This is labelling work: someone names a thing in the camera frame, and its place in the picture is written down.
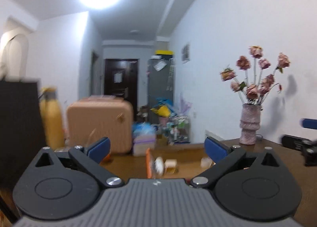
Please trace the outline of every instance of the paper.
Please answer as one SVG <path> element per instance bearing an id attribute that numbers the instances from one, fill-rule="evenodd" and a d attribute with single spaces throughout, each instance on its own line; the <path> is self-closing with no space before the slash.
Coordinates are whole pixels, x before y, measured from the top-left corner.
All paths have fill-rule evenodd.
<path id="1" fill-rule="evenodd" d="M 165 60 L 161 60 L 161 61 L 159 61 L 156 65 L 154 65 L 154 68 L 155 68 L 157 71 L 160 71 L 160 70 L 162 70 L 166 65 L 167 65 L 167 63 L 165 62 Z"/>
<path id="2" fill-rule="evenodd" d="M 117 72 L 114 75 L 114 83 L 121 83 L 122 82 L 122 73 Z"/>

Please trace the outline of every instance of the pink suitcase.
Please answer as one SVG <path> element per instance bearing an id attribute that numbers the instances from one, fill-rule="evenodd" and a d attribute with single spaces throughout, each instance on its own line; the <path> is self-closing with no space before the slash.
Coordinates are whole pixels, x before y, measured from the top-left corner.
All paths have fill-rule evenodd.
<path id="1" fill-rule="evenodd" d="M 111 141 L 111 153 L 132 148 L 132 105 L 121 99 L 83 99 L 67 108 L 68 146 L 89 146 L 102 137 Z"/>

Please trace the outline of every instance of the doorway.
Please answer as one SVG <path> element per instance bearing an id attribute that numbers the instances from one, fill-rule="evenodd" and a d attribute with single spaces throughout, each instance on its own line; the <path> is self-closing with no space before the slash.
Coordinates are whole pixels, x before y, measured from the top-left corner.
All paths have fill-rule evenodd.
<path id="1" fill-rule="evenodd" d="M 105 59 L 104 95 L 122 97 L 137 115 L 138 59 Z"/>

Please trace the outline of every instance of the refrigerator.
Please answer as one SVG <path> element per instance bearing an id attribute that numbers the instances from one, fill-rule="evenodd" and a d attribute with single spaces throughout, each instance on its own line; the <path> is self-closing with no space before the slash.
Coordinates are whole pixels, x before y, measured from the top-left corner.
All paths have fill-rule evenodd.
<path id="1" fill-rule="evenodd" d="M 149 109 L 158 104 L 156 98 L 161 97 L 169 99 L 173 103 L 174 97 L 174 72 L 175 67 L 172 65 L 172 59 L 164 60 L 166 65 L 163 69 L 157 70 L 155 66 L 160 63 L 159 59 L 150 59 L 148 61 L 148 106 Z M 158 116 L 149 111 L 149 122 L 152 124 L 159 123 Z"/>

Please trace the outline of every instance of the doorframe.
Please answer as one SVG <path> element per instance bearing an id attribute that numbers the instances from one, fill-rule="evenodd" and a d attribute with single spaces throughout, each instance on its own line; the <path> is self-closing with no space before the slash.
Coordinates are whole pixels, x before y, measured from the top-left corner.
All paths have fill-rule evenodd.
<path id="1" fill-rule="evenodd" d="M 99 55 L 96 53 L 95 50 L 92 50 L 91 51 L 91 56 L 90 56 L 90 72 L 89 72 L 89 96 L 93 95 L 93 90 L 94 90 L 94 74 L 95 73 L 95 70 L 94 67 L 95 67 L 95 63 L 98 61 L 99 59 Z"/>
<path id="2" fill-rule="evenodd" d="M 133 59 L 133 58 L 129 58 L 129 59 L 123 59 L 123 58 L 105 58 L 104 59 L 104 74 L 103 74 L 103 95 L 105 94 L 106 91 L 106 72 L 107 72 L 107 62 L 113 62 L 113 61 L 137 61 L 137 82 L 136 82 L 136 109 L 138 107 L 138 82 L 139 82 L 139 59 Z"/>

